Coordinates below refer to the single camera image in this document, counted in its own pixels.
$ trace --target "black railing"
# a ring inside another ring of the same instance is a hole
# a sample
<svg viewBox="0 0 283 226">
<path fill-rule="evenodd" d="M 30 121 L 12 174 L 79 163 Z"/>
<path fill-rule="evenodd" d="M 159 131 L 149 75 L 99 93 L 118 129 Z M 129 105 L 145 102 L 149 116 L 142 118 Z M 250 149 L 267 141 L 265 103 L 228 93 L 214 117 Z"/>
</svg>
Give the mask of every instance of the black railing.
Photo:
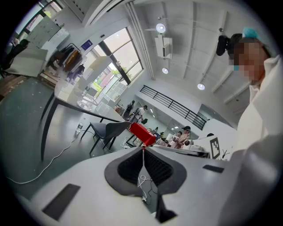
<svg viewBox="0 0 283 226">
<path fill-rule="evenodd" d="M 168 96 L 165 96 L 164 94 L 157 92 L 148 86 L 143 86 L 141 92 L 151 97 L 152 99 L 160 102 L 161 104 L 165 105 L 172 111 L 175 111 L 177 114 L 187 119 L 196 127 L 203 130 L 203 127 L 207 121 L 205 121 L 202 117 L 198 116 L 196 113 L 192 112 L 190 109 L 186 108 L 185 106 L 172 100 Z"/>
</svg>

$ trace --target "plastic bottle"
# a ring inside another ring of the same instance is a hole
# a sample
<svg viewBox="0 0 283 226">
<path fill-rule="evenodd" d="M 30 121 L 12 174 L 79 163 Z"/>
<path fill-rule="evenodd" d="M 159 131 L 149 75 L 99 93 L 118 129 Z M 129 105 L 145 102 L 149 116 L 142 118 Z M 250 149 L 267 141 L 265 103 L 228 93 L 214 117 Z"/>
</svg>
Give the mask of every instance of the plastic bottle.
<svg viewBox="0 0 283 226">
<path fill-rule="evenodd" d="M 82 127 L 84 126 L 85 118 L 78 124 L 76 132 L 81 132 Z"/>
</svg>

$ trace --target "gray floor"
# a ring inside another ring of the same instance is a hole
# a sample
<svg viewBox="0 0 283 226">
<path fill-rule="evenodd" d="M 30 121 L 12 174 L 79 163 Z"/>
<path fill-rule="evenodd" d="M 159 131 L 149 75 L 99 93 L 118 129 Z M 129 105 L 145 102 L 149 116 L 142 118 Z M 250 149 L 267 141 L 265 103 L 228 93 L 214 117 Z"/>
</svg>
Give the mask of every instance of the gray floor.
<svg viewBox="0 0 283 226">
<path fill-rule="evenodd" d="M 86 118 L 83 129 L 89 122 L 99 122 L 100 118 L 93 117 L 75 110 L 58 106 L 50 124 L 44 161 L 40 160 L 40 144 L 46 115 L 40 121 L 41 114 L 49 99 L 52 90 L 34 78 L 28 79 L 0 102 L 0 157 L 1 165 L 6 176 L 17 181 L 25 182 L 37 177 L 50 163 L 51 159 L 66 148 L 76 134 L 75 130 L 79 122 Z M 113 144 L 111 150 L 121 150 L 120 146 L 125 136 L 130 136 L 129 131 L 124 131 Z M 71 147 L 53 161 L 50 167 L 35 181 L 18 185 L 10 182 L 16 193 L 30 199 L 32 195 L 46 182 L 52 180 L 78 162 L 89 159 L 89 151 L 94 144 L 93 134 L 87 132 L 82 140 L 78 138 Z M 103 144 L 98 142 L 93 158 L 104 154 L 110 154 L 107 149 L 102 150 Z M 141 175 L 150 178 L 145 169 Z M 150 181 L 143 183 L 146 192 L 150 190 Z M 156 194 L 150 192 L 147 203 L 148 209 L 154 212 L 156 208 Z"/>
</svg>

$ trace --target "bag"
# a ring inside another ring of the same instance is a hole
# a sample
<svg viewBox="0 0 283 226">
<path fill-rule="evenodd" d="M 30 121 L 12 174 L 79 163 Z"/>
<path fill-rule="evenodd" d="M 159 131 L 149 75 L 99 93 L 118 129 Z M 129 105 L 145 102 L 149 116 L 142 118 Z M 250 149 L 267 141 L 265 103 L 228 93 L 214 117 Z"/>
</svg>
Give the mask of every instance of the bag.
<svg viewBox="0 0 283 226">
<path fill-rule="evenodd" d="M 128 105 L 126 111 L 131 111 L 132 110 L 132 105 Z"/>
<path fill-rule="evenodd" d="M 133 113 L 134 113 L 134 115 L 138 115 L 140 113 L 140 109 L 137 108 Z"/>
</svg>

